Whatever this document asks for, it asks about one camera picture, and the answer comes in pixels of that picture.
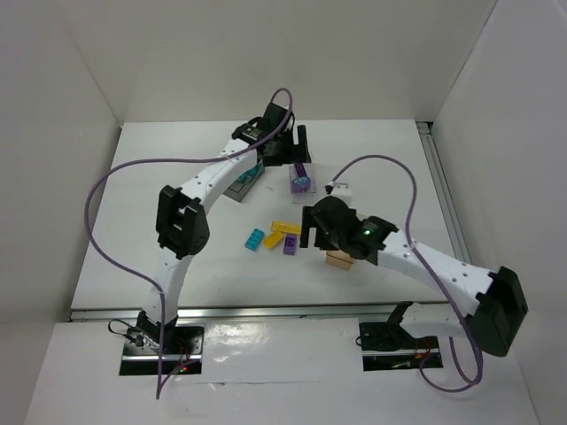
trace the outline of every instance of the lego brick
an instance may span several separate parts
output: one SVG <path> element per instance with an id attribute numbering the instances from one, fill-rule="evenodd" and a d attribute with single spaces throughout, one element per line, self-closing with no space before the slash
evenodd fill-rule
<path id="1" fill-rule="evenodd" d="M 295 255 L 295 245 L 298 241 L 297 235 L 286 235 L 283 243 L 283 253 L 285 255 Z"/>
<path id="2" fill-rule="evenodd" d="M 284 223 L 282 221 L 272 221 L 272 232 L 291 233 L 293 235 L 301 235 L 301 226 L 299 224 Z"/>
<path id="3" fill-rule="evenodd" d="M 282 232 L 274 232 L 266 239 L 262 241 L 262 245 L 271 250 L 274 248 L 282 239 L 284 239 L 284 234 Z"/>
<path id="4" fill-rule="evenodd" d="M 258 228 L 255 228 L 252 234 L 250 235 L 250 237 L 248 238 L 248 240 L 246 241 L 245 247 L 248 248 L 250 251 L 256 251 L 258 249 L 258 246 L 260 245 L 260 242 L 262 242 L 263 238 L 264 238 L 264 232 L 262 232 Z"/>
<path id="5" fill-rule="evenodd" d="M 303 164 L 293 164 L 297 177 L 291 181 L 291 193 L 308 192 L 311 189 L 311 179 Z"/>
<path id="6" fill-rule="evenodd" d="M 228 189 L 224 191 L 224 195 L 237 202 L 242 202 L 250 189 L 256 184 L 258 179 L 264 174 L 264 166 L 259 163 L 245 173 L 242 173 Z"/>
<path id="7" fill-rule="evenodd" d="M 317 192 L 314 165 L 300 163 L 290 164 L 288 170 L 291 201 L 294 204 L 314 204 Z"/>

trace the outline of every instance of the yellow lego brick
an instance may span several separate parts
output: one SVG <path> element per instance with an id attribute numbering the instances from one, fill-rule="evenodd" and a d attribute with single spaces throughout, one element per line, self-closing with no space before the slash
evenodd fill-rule
<path id="1" fill-rule="evenodd" d="M 283 221 L 272 221 L 272 232 L 301 235 L 301 226 L 299 224 L 284 223 Z"/>
<path id="2" fill-rule="evenodd" d="M 270 236 L 268 236 L 266 239 L 264 239 L 262 241 L 262 244 L 268 248 L 269 250 L 271 250 L 272 248 L 274 248 L 278 242 L 280 242 L 282 239 L 284 239 L 284 234 L 282 232 L 274 232 L 272 233 Z"/>

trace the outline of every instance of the black bracket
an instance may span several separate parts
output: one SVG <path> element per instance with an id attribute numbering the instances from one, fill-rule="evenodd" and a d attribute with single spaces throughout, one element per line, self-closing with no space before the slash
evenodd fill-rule
<path id="1" fill-rule="evenodd" d="M 378 265 L 378 251 L 384 240 L 398 228 L 391 222 L 370 216 L 359 220 L 356 210 L 334 196 L 327 196 L 314 206 L 304 206 L 299 247 L 309 245 L 309 230 L 316 228 L 315 247 L 326 251 L 341 250 L 354 259 L 366 259 Z"/>
<path id="2" fill-rule="evenodd" d="M 159 193 L 158 231 L 159 247 L 166 247 L 178 259 L 198 254 L 205 248 L 211 235 L 201 200 L 189 198 L 181 188 L 164 187 Z"/>
<path id="3" fill-rule="evenodd" d="M 253 118 L 237 127 L 232 133 L 233 139 L 240 139 L 252 145 L 273 132 L 285 119 L 288 110 L 278 104 L 270 103 L 261 117 Z M 258 160 L 264 166 L 282 166 L 284 164 L 310 163 L 311 156 L 307 148 L 305 126 L 298 126 L 298 143 L 293 142 L 293 130 L 283 124 L 283 129 L 274 137 L 257 148 Z"/>
<path id="4" fill-rule="evenodd" d="M 166 323 L 164 327 L 164 336 L 163 336 L 163 343 L 164 349 L 171 346 L 172 342 L 174 341 L 175 337 L 175 324 L 177 323 L 177 316 L 169 323 Z M 136 327 L 144 332 L 152 341 L 158 343 L 159 342 L 159 330 L 160 324 L 159 322 L 154 323 L 148 316 L 146 315 L 145 311 L 142 310 L 137 317 Z"/>
<path id="5" fill-rule="evenodd" d="M 393 312 L 388 317 L 388 321 L 386 322 L 388 325 L 388 336 L 389 339 L 393 342 L 393 346 L 401 347 L 404 346 L 408 341 L 412 340 L 413 337 L 406 332 L 401 326 L 401 321 L 403 320 L 404 313 L 406 310 L 414 304 L 411 301 L 402 301 L 396 308 L 394 308 Z"/>
<path id="6" fill-rule="evenodd" d="M 467 320 L 480 349 L 504 357 L 528 313 L 528 305 L 515 272 L 501 267 L 489 276 L 493 283 L 486 294 L 477 294 L 480 304 Z"/>

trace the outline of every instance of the small wooden block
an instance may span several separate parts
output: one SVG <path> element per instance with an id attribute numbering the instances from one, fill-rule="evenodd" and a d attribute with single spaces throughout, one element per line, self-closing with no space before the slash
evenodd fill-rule
<path id="1" fill-rule="evenodd" d="M 325 255 L 325 263 L 334 267 L 342 268 L 343 270 L 350 270 L 353 266 L 354 259 L 346 252 L 327 251 L 327 254 Z"/>

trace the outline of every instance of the white table surface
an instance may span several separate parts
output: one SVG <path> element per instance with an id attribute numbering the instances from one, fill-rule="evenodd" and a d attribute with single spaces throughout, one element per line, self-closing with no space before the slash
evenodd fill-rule
<path id="1" fill-rule="evenodd" d="M 319 194 L 349 160 L 369 153 L 394 156 L 415 173 L 418 184 L 413 235 L 453 254 L 430 170 L 412 120 L 306 121 Z M 136 158 L 204 158 L 218 154 L 240 122 L 127 123 L 113 165 Z M 99 243 L 114 258 L 155 275 L 159 257 L 155 220 L 158 194 L 197 174 L 199 165 L 143 165 L 115 174 L 106 184 L 95 226 Z M 410 182 L 390 163 L 367 160 L 342 181 L 351 184 L 352 207 L 403 225 Z M 323 305 L 440 301 L 420 283 L 367 262 L 350 271 L 324 264 L 315 248 L 293 257 L 282 247 L 257 252 L 244 247 L 254 228 L 268 232 L 272 220 L 300 223 L 301 205 L 291 202 L 286 166 L 268 168 L 242 204 L 221 197 L 208 215 L 211 238 L 193 260 L 180 306 Z M 137 308 L 149 286 L 107 264 L 90 246 L 72 304 L 73 309 Z"/>
<path id="2" fill-rule="evenodd" d="M 118 376 L 123 338 L 105 323 L 56 325 L 26 425 L 537 425 L 510 352 L 485 356 L 483 382 L 461 395 L 429 388 L 416 370 L 363 372 L 356 319 L 207 324 L 202 375 Z M 428 376 L 460 385 L 448 344 Z M 456 342 L 464 369 L 472 355 Z"/>

